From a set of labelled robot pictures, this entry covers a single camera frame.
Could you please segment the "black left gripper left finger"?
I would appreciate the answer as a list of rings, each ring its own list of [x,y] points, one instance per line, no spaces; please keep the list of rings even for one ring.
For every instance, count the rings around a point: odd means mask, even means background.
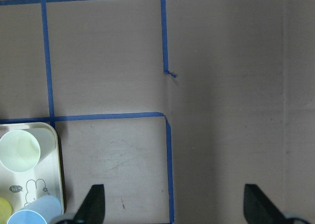
[[[104,185],[92,185],[73,218],[75,224],[102,224],[105,218]]]

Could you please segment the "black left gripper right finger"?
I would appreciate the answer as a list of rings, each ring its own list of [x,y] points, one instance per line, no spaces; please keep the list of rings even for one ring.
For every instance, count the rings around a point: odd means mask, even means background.
[[[245,184],[243,214],[248,224],[292,224],[256,184]]]

